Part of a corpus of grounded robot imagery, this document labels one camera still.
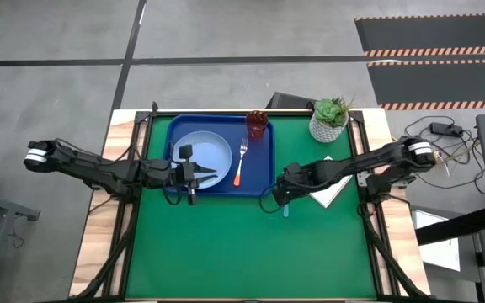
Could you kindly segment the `fork with orange handle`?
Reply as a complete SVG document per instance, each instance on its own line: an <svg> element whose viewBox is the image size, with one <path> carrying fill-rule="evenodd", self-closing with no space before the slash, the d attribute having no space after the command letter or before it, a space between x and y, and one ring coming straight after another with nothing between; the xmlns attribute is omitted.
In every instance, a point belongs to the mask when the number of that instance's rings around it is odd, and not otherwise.
<svg viewBox="0 0 485 303"><path fill-rule="evenodd" d="M233 185L235 187L238 187L240 185L240 182L241 182L241 171L242 171L243 158L244 158L244 155L246 154L247 150L248 150L248 138L243 138L241 145L240 145L240 149L239 149L239 162L238 162L238 165L237 165L237 173L236 173L235 178L233 180Z"/></svg>

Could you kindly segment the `green table mat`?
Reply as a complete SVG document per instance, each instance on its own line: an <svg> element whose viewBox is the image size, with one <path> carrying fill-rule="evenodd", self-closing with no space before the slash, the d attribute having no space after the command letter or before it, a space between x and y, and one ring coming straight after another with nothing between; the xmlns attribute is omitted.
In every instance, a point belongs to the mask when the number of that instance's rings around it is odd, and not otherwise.
<svg viewBox="0 0 485 303"><path fill-rule="evenodd" d="M170 205L144 190L130 299L372 299L376 295L355 182L328 208L311 197L200 196Z"/></svg>

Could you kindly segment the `black orange-striped floor mat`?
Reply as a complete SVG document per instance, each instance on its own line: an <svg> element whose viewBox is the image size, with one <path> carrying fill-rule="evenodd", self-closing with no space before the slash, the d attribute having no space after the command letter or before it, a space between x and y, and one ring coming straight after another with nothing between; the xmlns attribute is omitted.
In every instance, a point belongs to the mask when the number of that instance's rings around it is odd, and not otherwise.
<svg viewBox="0 0 485 303"><path fill-rule="evenodd" d="M371 62L367 68L385 110L485 109L485 59Z"/></svg>
<svg viewBox="0 0 485 303"><path fill-rule="evenodd" d="M485 13L354 20L368 57L485 54Z"/></svg>

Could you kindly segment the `grey triangle-pattern plant pot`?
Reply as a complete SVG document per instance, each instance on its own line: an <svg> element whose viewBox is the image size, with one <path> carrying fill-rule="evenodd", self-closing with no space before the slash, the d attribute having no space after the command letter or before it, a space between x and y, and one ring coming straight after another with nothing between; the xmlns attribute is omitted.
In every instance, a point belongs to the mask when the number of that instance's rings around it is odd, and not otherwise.
<svg viewBox="0 0 485 303"><path fill-rule="evenodd" d="M313 114L309 122L309 132L311 136L321 143L333 142L339 138L344 128L347 125L348 115L344 115L344 122L339 126L331 126L329 123L323 122Z"/></svg>

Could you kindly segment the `black power adapter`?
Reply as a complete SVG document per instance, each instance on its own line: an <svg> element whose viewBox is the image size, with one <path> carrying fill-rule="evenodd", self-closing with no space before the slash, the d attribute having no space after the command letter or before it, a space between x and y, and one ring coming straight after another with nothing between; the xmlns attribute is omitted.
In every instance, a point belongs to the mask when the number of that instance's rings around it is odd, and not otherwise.
<svg viewBox="0 0 485 303"><path fill-rule="evenodd" d="M432 122L429 125L429 131L432 134L440 136L461 137L463 128L454 124L444 124L438 122Z"/></svg>

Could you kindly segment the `light blue plate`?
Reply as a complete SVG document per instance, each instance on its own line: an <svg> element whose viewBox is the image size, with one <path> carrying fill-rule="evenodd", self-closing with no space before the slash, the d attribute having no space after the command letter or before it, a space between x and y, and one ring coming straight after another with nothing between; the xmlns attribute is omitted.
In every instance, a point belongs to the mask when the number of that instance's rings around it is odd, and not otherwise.
<svg viewBox="0 0 485 303"><path fill-rule="evenodd" d="M174 161L182 160L179 158L179 148L187 144L193 147L191 162L216 170L215 173L195 173L196 178L217 175L216 179L202 183L198 189L208 189L217 185L229 173L232 167L232 149L222 136L206 130L194 131L183 136L173 145Z"/></svg>

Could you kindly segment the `green succulent plant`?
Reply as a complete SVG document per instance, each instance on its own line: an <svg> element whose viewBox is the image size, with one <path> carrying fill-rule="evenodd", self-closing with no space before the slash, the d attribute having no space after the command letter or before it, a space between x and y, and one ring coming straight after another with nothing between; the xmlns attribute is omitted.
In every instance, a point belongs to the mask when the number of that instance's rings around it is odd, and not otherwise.
<svg viewBox="0 0 485 303"><path fill-rule="evenodd" d="M345 124L352 106L353 101L347 103L343 97L325 98L314 104L314 115L330 127L340 127Z"/></svg>

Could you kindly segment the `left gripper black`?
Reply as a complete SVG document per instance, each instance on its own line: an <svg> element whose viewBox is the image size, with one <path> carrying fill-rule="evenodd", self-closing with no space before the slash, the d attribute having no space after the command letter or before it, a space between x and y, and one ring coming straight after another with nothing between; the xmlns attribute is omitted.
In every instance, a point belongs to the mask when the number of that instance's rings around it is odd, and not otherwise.
<svg viewBox="0 0 485 303"><path fill-rule="evenodd" d="M170 205L178 205L181 202L183 188L186 188L188 204L196 205L195 190L197 186L210 179L216 179L217 175L195 178L195 173L215 173L216 170L202 167L189 160L177 162L175 167L172 167L172 164L171 160L158 159L143 162L140 170L141 185L148 189L161 189L164 199Z"/></svg>

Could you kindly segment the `blue plastic tray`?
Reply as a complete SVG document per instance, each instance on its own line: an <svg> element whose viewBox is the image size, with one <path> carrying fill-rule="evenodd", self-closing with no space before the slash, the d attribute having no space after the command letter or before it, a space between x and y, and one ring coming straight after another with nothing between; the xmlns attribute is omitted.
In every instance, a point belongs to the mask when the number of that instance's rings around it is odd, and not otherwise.
<svg viewBox="0 0 485 303"><path fill-rule="evenodd" d="M248 141L248 150L242 160L241 182L233 185L239 162L239 149L243 138L248 138L246 118L235 115L180 115L168 124L163 158L173 158L173 145L183 136L206 130L222 136L232 149L232 167L215 186L197 189L204 195L254 196L261 194L275 178L274 127L268 124L264 137Z"/></svg>

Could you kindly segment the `white floor sheet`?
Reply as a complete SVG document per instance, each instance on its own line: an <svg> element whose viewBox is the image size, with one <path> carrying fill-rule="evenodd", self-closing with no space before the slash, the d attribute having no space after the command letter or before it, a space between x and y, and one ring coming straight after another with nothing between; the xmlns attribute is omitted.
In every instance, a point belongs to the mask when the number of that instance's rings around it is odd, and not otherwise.
<svg viewBox="0 0 485 303"><path fill-rule="evenodd" d="M413 212L413 219L416 228L422 228L446 221L446 218L442 216L421 210L415 210ZM459 242L457 238L424 245L419 244L419 251L421 258L425 263L454 270L456 272L461 271Z"/></svg>

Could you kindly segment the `red faceted cup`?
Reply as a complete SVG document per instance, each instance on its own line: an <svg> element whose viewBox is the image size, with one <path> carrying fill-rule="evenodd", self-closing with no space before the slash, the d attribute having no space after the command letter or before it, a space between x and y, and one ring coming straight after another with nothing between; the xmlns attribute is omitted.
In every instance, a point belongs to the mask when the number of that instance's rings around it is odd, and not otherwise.
<svg viewBox="0 0 485 303"><path fill-rule="evenodd" d="M263 111L254 110L246 116L248 138L253 141L261 140L269 123L267 114Z"/></svg>

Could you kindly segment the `black box behind table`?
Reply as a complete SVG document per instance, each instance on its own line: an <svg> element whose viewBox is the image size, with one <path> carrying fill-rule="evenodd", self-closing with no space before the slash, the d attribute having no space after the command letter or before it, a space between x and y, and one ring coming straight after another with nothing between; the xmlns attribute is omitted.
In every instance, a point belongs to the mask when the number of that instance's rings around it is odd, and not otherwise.
<svg viewBox="0 0 485 303"><path fill-rule="evenodd" d="M315 99L275 92L266 105L266 109L313 109Z"/></svg>

